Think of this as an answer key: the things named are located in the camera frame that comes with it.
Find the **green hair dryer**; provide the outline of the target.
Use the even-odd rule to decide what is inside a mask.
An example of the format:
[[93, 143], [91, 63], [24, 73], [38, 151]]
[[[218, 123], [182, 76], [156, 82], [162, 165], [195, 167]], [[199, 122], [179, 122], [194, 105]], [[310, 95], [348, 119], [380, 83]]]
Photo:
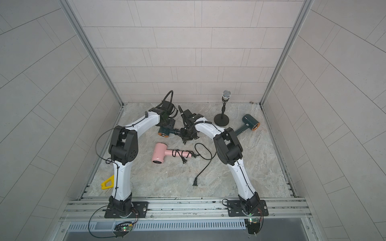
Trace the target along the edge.
[[168, 138], [171, 134], [179, 136], [179, 137], [181, 136], [181, 132], [179, 129], [160, 127], [158, 130], [158, 135], [160, 135], [161, 137]]
[[260, 122], [250, 114], [245, 114], [242, 118], [242, 121], [243, 121], [243, 126], [241, 126], [239, 129], [235, 131], [237, 136], [243, 133], [244, 131], [246, 131], [247, 129], [256, 131], [260, 126]]

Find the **pink hair dryer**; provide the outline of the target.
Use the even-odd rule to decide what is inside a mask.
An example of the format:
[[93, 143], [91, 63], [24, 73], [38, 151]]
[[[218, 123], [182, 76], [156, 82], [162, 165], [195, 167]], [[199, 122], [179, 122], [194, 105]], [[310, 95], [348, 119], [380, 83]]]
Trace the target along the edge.
[[154, 148], [154, 152], [151, 161], [155, 164], [163, 164], [166, 156], [180, 157], [183, 163], [187, 162], [187, 158], [193, 157], [192, 152], [180, 151], [177, 149], [168, 149], [168, 146], [164, 143], [157, 143]]

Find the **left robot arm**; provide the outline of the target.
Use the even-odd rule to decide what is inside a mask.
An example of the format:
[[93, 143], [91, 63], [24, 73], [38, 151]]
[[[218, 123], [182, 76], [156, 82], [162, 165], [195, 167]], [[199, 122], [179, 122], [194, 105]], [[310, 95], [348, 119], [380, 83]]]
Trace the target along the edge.
[[171, 101], [163, 100], [133, 123], [114, 128], [109, 154], [115, 164], [115, 181], [105, 218], [127, 218], [134, 212], [130, 178], [133, 161], [139, 153], [138, 139], [153, 126], [167, 126], [174, 110], [175, 106]]

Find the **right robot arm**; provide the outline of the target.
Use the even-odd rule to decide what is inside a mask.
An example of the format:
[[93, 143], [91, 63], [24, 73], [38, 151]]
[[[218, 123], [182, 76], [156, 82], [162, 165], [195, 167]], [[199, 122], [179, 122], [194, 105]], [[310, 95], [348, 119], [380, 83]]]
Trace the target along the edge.
[[214, 141], [217, 156], [222, 163], [228, 166], [238, 188], [240, 206], [244, 214], [252, 216], [262, 214], [260, 197], [251, 184], [246, 173], [243, 161], [243, 148], [238, 135], [245, 130], [257, 130], [260, 122], [250, 114], [242, 118], [244, 125], [237, 130], [222, 128], [208, 121], [201, 114], [191, 113], [190, 110], [181, 111], [181, 117], [186, 131], [201, 132]]

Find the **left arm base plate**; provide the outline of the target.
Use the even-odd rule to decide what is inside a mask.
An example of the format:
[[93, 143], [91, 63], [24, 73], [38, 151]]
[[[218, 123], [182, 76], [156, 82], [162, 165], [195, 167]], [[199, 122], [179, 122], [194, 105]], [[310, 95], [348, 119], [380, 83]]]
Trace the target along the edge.
[[103, 208], [106, 219], [127, 219], [127, 218], [145, 218], [148, 210], [149, 202], [135, 201], [130, 204], [112, 205], [108, 204], [107, 208]]

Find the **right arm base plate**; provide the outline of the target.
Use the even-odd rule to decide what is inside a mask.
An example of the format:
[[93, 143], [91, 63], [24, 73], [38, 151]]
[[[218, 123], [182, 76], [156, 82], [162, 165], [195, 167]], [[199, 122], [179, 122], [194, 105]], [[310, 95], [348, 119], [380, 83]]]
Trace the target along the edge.
[[228, 215], [230, 217], [266, 217], [269, 216], [265, 200], [261, 199], [258, 203], [249, 205], [240, 200], [225, 200], [223, 205], [227, 207]]

